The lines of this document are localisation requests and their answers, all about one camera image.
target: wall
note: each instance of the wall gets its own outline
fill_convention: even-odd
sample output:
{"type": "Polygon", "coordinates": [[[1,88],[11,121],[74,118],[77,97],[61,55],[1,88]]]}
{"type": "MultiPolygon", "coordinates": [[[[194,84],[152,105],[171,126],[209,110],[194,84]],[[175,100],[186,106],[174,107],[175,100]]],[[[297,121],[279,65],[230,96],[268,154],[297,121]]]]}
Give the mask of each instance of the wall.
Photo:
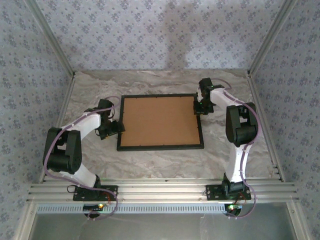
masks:
{"type": "Polygon", "coordinates": [[[254,76],[287,181],[320,239],[320,2],[298,0],[254,76]]]}
{"type": "Polygon", "coordinates": [[[74,70],[248,69],[283,0],[38,0],[74,70]]]}
{"type": "Polygon", "coordinates": [[[69,81],[23,1],[0,1],[0,239],[11,239],[69,81]]]}

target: cork board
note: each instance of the cork board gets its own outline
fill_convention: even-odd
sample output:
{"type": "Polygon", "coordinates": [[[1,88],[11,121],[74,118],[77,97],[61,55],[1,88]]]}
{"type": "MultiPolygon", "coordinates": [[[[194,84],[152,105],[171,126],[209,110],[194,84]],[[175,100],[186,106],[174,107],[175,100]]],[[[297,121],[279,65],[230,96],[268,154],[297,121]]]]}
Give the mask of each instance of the cork board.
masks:
{"type": "Polygon", "coordinates": [[[125,95],[118,151],[203,149],[200,117],[194,115],[195,94],[125,95]]]}

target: patterned wallpaper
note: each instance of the patterned wallpaper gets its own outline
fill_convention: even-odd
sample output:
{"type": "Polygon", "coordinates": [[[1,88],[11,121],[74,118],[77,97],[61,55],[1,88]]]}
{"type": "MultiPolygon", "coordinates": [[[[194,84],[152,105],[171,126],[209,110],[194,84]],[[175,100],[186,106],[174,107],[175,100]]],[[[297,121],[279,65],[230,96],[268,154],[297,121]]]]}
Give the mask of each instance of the patterned wallpaper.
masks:
{"type": "Polygon", "coordinates": [[[283,0],[37,0],[73,70],[248,69],[283,0]]]}
{"type": "Polygon", "coordinates": [[[320,239],[320,2],[299,0],[254,79],[287,181],[320,239]]]}
{"type": "Polygon", "coordinates": [[[11,239],[42,169],[69,77],[20,0],[0,1],[0,239],[11,239]]]}

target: wallpaper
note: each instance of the wallpaper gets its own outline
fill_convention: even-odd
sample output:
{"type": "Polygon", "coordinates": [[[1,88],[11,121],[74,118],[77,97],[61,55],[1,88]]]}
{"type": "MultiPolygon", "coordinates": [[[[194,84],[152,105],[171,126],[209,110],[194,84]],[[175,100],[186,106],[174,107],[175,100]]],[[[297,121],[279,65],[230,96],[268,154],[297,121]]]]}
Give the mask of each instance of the wallpaper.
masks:
{"type": "Polygon", "coordinates": [[[299,0],[254,79],[287,181],[320,239],[320,2],[299,0]]]}
{"type": "Polygon", "coordinates": [[[0,239],[14,235],[69,81],[23,1],[0,1],[0,239]]]}
{"type": "Polygon", "coordinates": [[[283,0],[38,0],[73,70],[248,69],[283,0]]]}

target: enclosure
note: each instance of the enclosure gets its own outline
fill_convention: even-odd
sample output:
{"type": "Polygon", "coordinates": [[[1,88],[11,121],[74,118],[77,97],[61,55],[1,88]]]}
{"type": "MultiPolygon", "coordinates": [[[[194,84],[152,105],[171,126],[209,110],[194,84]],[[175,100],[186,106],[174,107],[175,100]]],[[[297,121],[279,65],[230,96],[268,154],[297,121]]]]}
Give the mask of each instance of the enclosure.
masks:
{"type": "MultiPolygon", "coordinates": [[[[203,78],[214,84],[226,80],[232,95],[254,102],[262,125],[245,171],[259,201],[245,222],[232,222],[243,229],[240,236],[248,237],[246,229],[265,220],[276,224],[261,229],[260,239],[320,238],[318,1],[3,0],[0,5],[0,239],[39,239],[54,220],[48,239],[62,239],[55,229],[81,224],[72,236],[90,238],[86,218],[76,210],[83,204],[72,201],[65,182],[42,171],[50,127],[74,121],[108,96],[194,94],[203,78]]],[[[117,108],[115,119],[119,114],[117,108]]],[[[219,106],[200,117],[204,149],[119,152],[116,135],[101,141],[91,132],[82,141],[82,161],[102,182],[119,186],[121,204],[202,209],[209,206],[202,188],[222,179],[229,163],[225,118],[219,106]]],[[[168,218],[177,219],[177,229],[188,228],[190,238],[232,238],[226,231],[208,233],[210,226],[217,230],[228,222],[221,213],[182,212],[124,211],[107,225],[118,221],[115,228],[135,229],[136,219],[150,231],[132,238],[184,238],[154,230],[152,223],[169,229],[168,218]]],[[[102,238],[98,229],[104,223],[89,224],[102,238]]],[[[110,237],[120,234],[106,231],[110,237]]]]}

